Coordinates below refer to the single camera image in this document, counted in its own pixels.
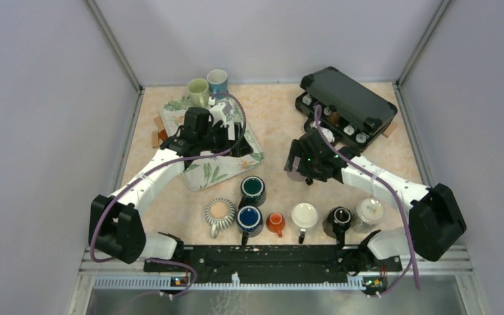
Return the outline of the light green mug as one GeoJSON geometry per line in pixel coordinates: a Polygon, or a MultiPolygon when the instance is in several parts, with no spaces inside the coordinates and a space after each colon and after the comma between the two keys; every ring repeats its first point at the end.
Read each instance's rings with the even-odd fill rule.
{"type": "Polygon", "coordinates": [[[190,96],[190,102],[193,106],[205,108],[208,106],[210,90],[206,79],[196,78],[187,84],[187,91],[190,96]]]}

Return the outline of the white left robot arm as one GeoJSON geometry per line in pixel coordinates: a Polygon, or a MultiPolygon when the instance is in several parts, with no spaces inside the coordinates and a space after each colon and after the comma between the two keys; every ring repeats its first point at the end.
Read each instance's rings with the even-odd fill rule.
{"type": "Polygon", "coordinates": [[[245,138],[246,120],[227,121],[221,110],[189,108],[184,122],[166,138],[150,162],[119,190],[98,195],[91,203],[89,246],[91,259],[117,259],[127,264],[139,258],[159,259],[168,271],[184,263],[179,239],[165,233],[147,233],[142,215],[167,184],[195,160],[251,153],[245,138]]]}

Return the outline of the light blue mug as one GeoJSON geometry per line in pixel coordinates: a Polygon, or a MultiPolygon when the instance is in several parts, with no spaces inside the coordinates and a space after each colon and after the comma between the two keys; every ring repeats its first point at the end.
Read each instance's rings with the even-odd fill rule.
{"type": "Polygon", "coordinates": [[[228,74],[224,70],[210,71],[206,80],[209,84],[209,90],[215,98],[221,99],[228,92],[228,74]]]}

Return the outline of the lilac purple mug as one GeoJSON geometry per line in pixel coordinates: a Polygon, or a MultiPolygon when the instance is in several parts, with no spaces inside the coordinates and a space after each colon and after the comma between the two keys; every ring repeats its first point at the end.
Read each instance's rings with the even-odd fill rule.
{"type": "Polygon", "coordinates": [[[305,176],[300,174],[300,172],[298,172],[298,166],[300,164],[300,161],[301,161],[300,157],[295,156],[289,159],[285,165],[285,171],[287,176],[295,182],[303,182],[306,178],[305,176]]]}

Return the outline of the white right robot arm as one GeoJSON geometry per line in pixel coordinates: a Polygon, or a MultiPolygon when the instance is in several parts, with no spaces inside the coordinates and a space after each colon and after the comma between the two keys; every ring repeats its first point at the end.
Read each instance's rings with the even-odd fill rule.
{"type": "Polygon", "coordinates": [[[358,253],[366,270],[377,270],[385,259],[399,255],[438,261],[467,230],[455,195],[445,184],[430,187],[401,178],[350,148],[326,144],[315,129],[291,141],[284,169],[310,180],[335,179],[399,211],[406,227],[370,236],[358,253]]]}

